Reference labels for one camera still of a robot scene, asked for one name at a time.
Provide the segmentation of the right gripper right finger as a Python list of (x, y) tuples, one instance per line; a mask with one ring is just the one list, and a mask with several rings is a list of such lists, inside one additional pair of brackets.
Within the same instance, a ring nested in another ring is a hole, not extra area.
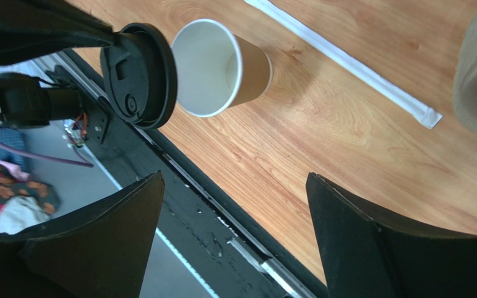
[(310, 173), (306, 192), (331, 297), (477, 297), (477, 235), (423, 223)]

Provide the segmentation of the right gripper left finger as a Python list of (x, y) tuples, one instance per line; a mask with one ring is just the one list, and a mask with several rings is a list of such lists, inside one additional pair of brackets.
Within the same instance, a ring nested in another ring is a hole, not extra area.
[(157, 172), (18, 234), (0, 234), (0, 297), (138, 297), (164, 193)]

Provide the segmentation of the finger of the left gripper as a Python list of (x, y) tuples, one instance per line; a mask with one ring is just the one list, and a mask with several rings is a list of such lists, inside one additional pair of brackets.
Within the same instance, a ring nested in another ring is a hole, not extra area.
[(115, 41), (109, 24), (67, 1), (0, 1), (0, 66)]

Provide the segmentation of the black plastic cup lid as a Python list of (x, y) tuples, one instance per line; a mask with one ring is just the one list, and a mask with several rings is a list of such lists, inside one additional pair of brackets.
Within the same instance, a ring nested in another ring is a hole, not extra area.
[(154, 26), (131, 23), (101, 50), (107, 98), (116, 114), (140, 129), (158, 129), (176, 104), (178, 76), (165, 36)]

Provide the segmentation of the brown paper coffee cup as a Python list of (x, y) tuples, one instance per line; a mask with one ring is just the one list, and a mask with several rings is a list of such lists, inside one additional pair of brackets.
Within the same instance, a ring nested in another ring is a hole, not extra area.
[(269, 56), (220, 22), (185, 25), (171, 45), (178, 72), (178, 104), (196, 117), (213, 117), (261, 97), (273, 79)]

